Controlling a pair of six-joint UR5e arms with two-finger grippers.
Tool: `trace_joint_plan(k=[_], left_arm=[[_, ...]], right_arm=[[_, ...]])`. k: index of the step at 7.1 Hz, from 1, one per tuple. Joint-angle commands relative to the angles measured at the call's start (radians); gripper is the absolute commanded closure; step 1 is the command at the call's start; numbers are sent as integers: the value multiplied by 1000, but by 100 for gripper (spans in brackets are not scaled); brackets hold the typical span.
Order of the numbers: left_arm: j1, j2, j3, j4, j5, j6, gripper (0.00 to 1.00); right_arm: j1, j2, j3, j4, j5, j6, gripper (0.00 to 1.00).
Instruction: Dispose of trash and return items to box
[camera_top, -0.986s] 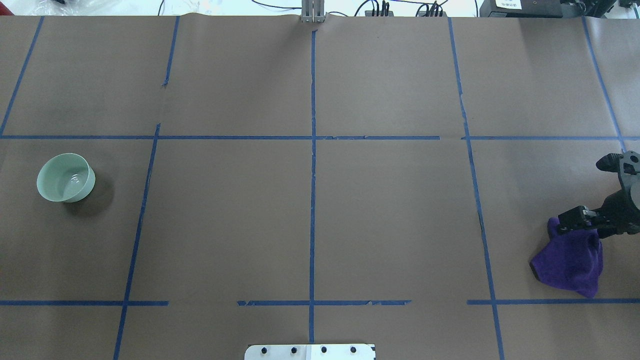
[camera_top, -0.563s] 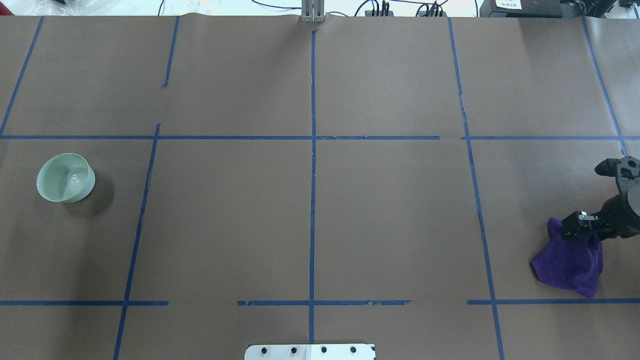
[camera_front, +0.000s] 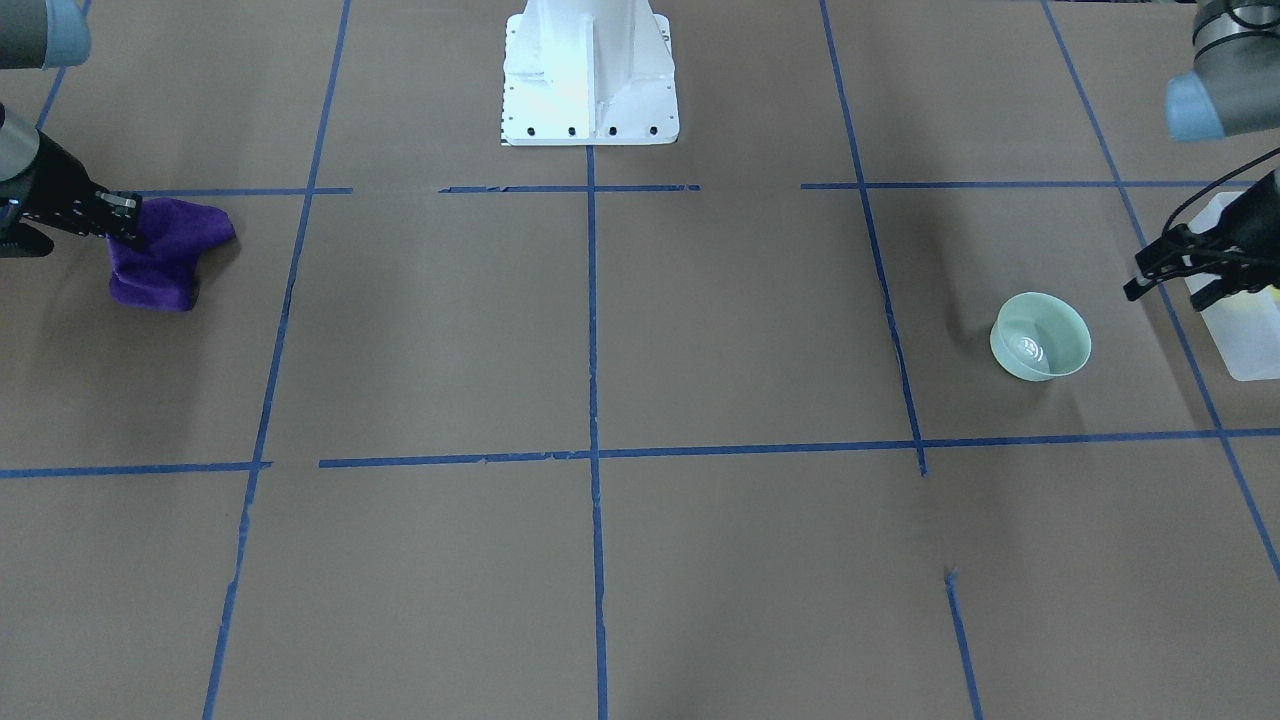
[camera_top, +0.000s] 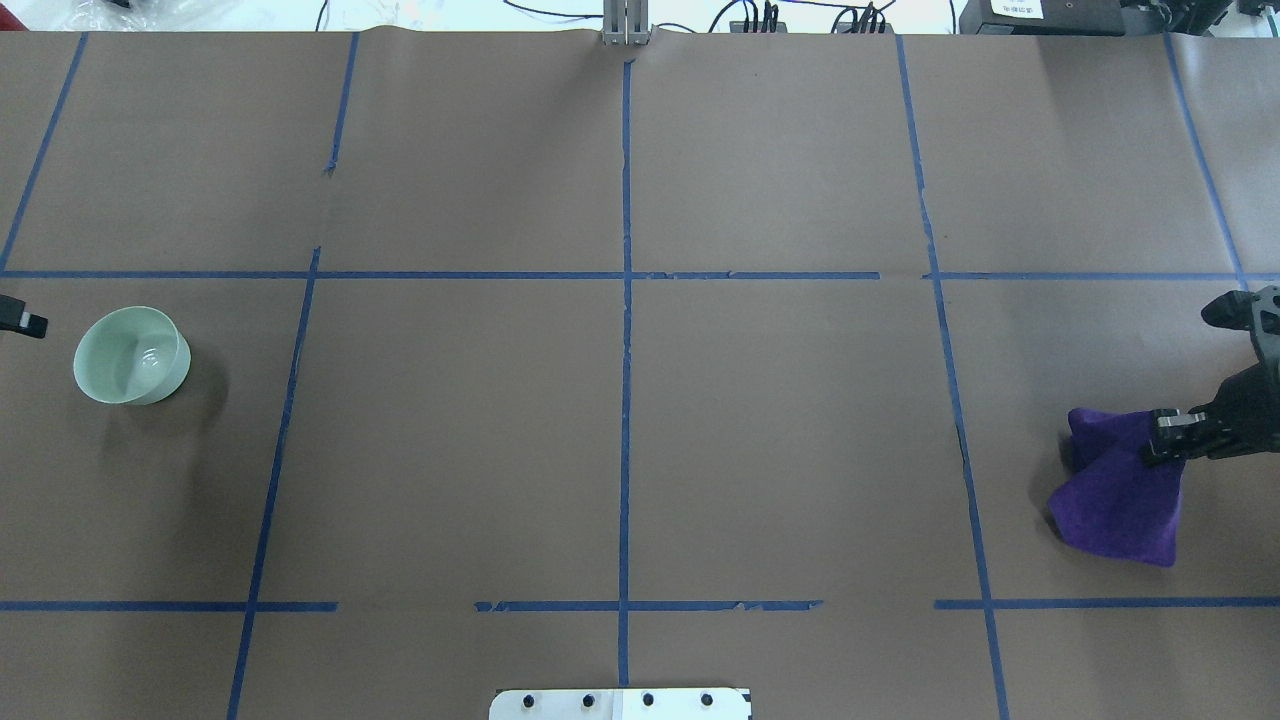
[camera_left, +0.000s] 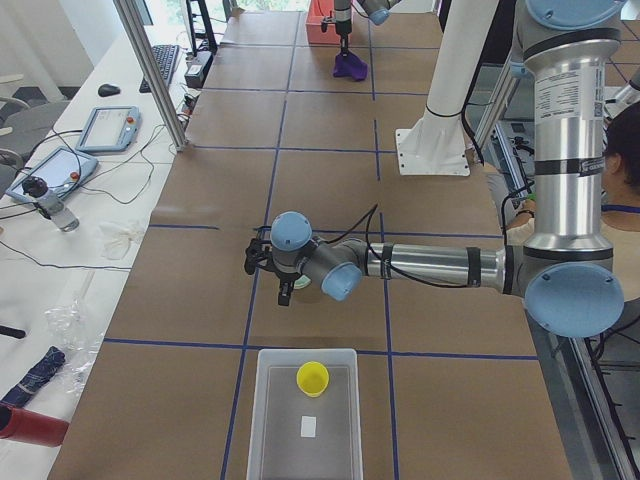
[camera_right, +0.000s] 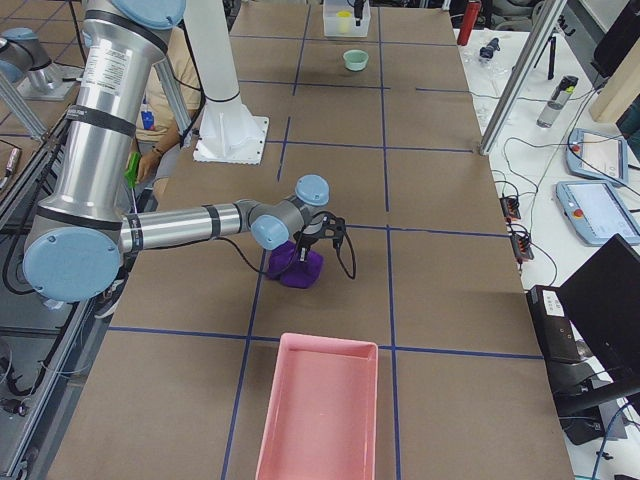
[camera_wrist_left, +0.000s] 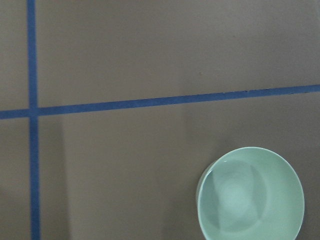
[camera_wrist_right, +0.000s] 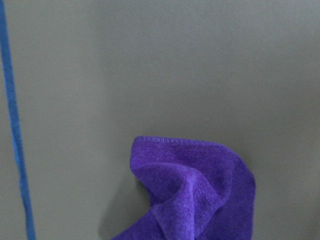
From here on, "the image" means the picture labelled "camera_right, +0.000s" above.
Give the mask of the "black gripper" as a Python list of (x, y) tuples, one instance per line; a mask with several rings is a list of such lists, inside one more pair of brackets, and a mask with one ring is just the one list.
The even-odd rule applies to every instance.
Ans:
[(312, 223), (297, 233), (297, 246), (300, 247), (299, 261), (306, 262), (308, 249), (323, 236), (323, 221)]

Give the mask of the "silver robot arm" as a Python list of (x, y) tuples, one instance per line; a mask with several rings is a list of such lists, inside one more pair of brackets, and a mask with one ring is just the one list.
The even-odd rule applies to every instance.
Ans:
[(64, 302), (90, 299), (114, 281), (126, 253), (250, 232), (272, 250), (298, 232), (314, 233), (329, 200), (320, 176), (301, 177), (275, 205), (255, 200), (127, 214), (117, 204), (143, 94), (156, 73), (175, 119), (190, 117), (168, 61), (173, 28), (183, 24), (205, 98), (197, 161), (256, 164), (268, 119), (243, 104), (224, 8), (219, 1), (90, 1), (90, 39), (79, 95), (66, 113), (64, 162), (41, 200), (24, 244), (23, 274), (34, 291)]

